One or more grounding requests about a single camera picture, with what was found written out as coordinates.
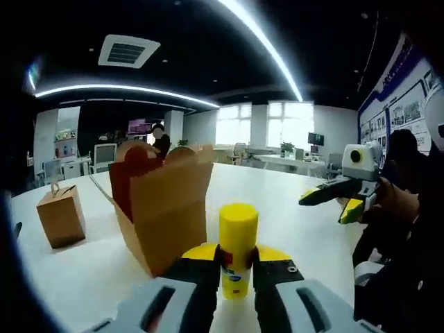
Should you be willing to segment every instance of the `ceiling vent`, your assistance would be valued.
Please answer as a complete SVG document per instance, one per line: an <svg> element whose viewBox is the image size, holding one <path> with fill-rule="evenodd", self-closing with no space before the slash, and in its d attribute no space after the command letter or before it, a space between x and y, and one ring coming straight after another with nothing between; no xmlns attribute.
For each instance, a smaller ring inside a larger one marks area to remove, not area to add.
<svg viewBox="0 0 444 333"><path fill-rule="evenodd" d="M152 40L108 35L103 42L99 65L140 68L159 46L160 43Z"/></svg>

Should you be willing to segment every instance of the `small cardboard box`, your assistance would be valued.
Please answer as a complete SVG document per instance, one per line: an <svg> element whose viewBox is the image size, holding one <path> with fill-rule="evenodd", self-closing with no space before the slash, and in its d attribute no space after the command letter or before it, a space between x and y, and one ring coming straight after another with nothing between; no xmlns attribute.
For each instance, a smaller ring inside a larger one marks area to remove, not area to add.
<svg viewBox="0 0 444 333"><path fill-rule="evenodd" d="M126 246L154 277L183 253L207 241L205 196L213 168L212 147L193 154L193 158L170 163L167 156L161 165L154 159L112 164L113 198L91 176L114 205Z"/></svg>
<svg viewBox="0 0 444 333"><path fill-rule="evenodd" d="M58 184L51 184L51 191L38 203L37 212L52 248L85 238L85 218L75 185L61 189Z"/></svg>

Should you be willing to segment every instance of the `yellow bottle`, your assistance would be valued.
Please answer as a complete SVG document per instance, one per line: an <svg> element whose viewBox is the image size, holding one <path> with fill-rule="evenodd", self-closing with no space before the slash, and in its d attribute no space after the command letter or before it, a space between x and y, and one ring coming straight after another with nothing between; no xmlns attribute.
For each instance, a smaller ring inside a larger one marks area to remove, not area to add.
<svg viewBox="0 0 444 333"><path fill-rule="evenodd" d="M257 220L256 209L243 203L223 206L219 212L222 292L229 300L244 298L248 292L248 262L256 246Z"/></svg>

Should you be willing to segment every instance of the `ceiling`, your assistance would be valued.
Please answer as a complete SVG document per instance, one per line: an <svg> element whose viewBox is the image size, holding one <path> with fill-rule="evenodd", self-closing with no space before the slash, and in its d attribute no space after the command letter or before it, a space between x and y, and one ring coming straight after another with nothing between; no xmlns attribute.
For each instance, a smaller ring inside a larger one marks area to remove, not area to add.
<svg viewBox="0 0 444 333"><path fill-rule="evenodd" d="M217 0L68 2L39 7L43 14L32 16L27 22L30 30L24 29L30 42L18 48L20 56L26 61L38 56L42 65L37 92L105 83L160 89L218 105L296 100L264 45ZM321 105L357 110L385 69L400 33L371 6L287 0L240 3L248 4L245 9L281 55L303 99ZM140 69L99 66L109 34L153 40L160 47ZM189 108L183 109L186 112L211 108L170 96L108 89L42 97L46 108L84 99L159 102ZM157 117L171 109L146 105Z"/></svg>

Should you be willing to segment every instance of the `potted plant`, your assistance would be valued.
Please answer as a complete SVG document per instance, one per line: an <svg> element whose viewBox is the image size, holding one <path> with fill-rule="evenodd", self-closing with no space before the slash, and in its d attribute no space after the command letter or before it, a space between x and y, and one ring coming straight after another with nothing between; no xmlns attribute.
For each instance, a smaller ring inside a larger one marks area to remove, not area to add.
<svg viewBox="0 0 444 333"><path fill-rule="evenodd" d="M188 146L188 140L179 140L178 147L187 147Z"/></svg>
<svg viewBox="0 0 444 333"><path fill-rule="evenodd" d="M290 142L282 142L280 144L280 157L289 157L293 152L294 144Z"/></svg>

